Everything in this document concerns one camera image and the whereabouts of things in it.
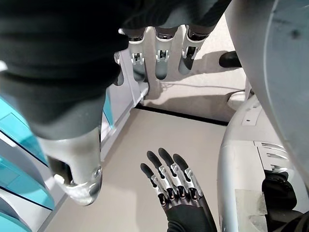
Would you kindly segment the left robot hand dark palm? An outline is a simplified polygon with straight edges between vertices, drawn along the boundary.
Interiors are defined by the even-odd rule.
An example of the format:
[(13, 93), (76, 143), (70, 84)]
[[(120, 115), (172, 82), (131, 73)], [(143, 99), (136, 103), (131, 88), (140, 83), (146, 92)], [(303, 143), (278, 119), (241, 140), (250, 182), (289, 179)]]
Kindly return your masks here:
[(170, 155), (164, 148), (159, 156), (152, 151), (147, 158), (158, 175), (145, 163), (140, 168), (156, 192), (168, 221), (168, 232), (216, 232), (217, 227), (198, 180), (186, 161), (178, 154)]

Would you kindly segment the right robot hand dark palm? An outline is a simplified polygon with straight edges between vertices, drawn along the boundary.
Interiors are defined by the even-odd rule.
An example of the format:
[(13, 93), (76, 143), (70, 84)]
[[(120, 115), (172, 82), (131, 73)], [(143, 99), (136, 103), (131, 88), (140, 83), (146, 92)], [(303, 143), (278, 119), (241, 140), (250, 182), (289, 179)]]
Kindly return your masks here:
[(227, 0), (3, 0), (0, 94), (37, 138), (58, 185), (76, 203), (101, 189), (100, 126), (106, 89), (119, 84), (116, 53), (130, 50), (133, 76), (145, 80), (142, 42), (156, 38), (155, 75), (167, 76), (170, 42), (181, 25), (181, 73), (227, 9)]

